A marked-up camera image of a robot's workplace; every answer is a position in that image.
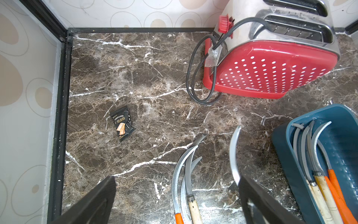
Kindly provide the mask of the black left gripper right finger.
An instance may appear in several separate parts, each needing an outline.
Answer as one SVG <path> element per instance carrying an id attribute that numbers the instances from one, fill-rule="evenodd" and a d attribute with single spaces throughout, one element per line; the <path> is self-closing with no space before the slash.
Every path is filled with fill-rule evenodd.
<path id="1" fill-rule="evenodd" d="M 239 196 L 246 222 L 257 224 L 267 220 L 269 224 L 303 224 L 297 216 L 287 211 L 278 201 L 249 177 L 242 176 Z"/>

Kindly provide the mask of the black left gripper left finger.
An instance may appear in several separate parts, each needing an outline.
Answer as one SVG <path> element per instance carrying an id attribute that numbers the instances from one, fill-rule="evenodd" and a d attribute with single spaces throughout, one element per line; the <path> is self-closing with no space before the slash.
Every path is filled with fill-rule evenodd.
<path id="1" fill-rule="evenodd" d="M 115 195 L 115 177 L 108 176 L 52 223 L 107 224 Z"/>

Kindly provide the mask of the wooden handle sickle diagonal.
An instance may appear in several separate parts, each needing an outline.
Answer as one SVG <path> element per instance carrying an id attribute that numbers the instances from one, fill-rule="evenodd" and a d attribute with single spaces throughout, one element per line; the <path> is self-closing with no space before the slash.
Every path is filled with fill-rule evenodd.
<path id="1" fill-rule="evenodd" d="M 322 124 L 313 131 L 314 124 L 314 121 L 310 122 L 304 129 L 301 138 L 302 165 L 324 223 L 342 224 L 344 220 L 339 210 L 342 201 L 328 176 L 328 172 L 324 171 L 318 158 L 319 136 L 330 125 L 330 122 Z"/>

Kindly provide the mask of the wooden handle sickle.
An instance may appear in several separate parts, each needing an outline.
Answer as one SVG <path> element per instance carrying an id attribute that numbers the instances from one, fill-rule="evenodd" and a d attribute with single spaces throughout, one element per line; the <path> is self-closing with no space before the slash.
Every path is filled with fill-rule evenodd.
<path id="1" fill-rule="evenodd" d="M 195 150 L 189 155 L 189 157 L 186 160 L 185 181 L 186 181 L 187 201 L 192 217 L 192 222 L 194 224 L 203 224 L 199 207 L 192 190 L 191 168 L 193 165 L 194 154 L 195 154 Z"/>
<path id="2" fill-rule="evenodd" d="M 313 131 L 315 121 L 312 121 L 306 128 L 308 159 L 305 161 L 310 162 L 312 169 L 305 169 L 305 172 L 324 222 L 326 224 L 344 224 L 349 221 L 345 214 L 346 205 L 332 182 L 335 179 L 334 176 L 330 176 L 333 169 L 327 153 L 323 150 L 323 145 L 319 143 L 321 133 L 331 123 L 331 121 L 323 123 Z"/>
<path id="3" fill-rule="evenodd" d="M 293 126 L 296 128 L 293 138 L 293 151 L 294 154 L 299 162 L 300 169 L 304 173 L 308 188 L 313 196 L 313 201 L 315 202 L 318 210 L 324 220 L 325 224 L 333 224 L 334 220 L 328 210 L 327 204 L 324 200 L 324 197 L 317 185 L 317 183 L 312 179 L 311 174 L 309 173 L 308 164 L 307 164 L 307 157 L 306 157 L 306 144 L 302 146 L 302 139 L 301 137 L 300 144 L 298 144 L 298 137 L 300 131 L 304 131 L 305 127 L 304 124 L 297 124 L 294 123 Z"/>
<path id="4" fill-rule="evenodd" d="M 231 173 L 234 179 L 234 182 L 236 184 L 236 186 L 239 185 L 241 176 L 237 167 L 237 162 L 236 162 L 236 146 L 237 146 L 237 142 L 238 142 L 238 138 L 240 135 L 240 131 L 241 131 L 241 126 L 238 126 L 235 131 L 233 132 L 233 135 L 231 137 L 230 140 L 230 145 L 229 145 L 229 162 L 230 162 L 230 169 L 231 169 Z"/>

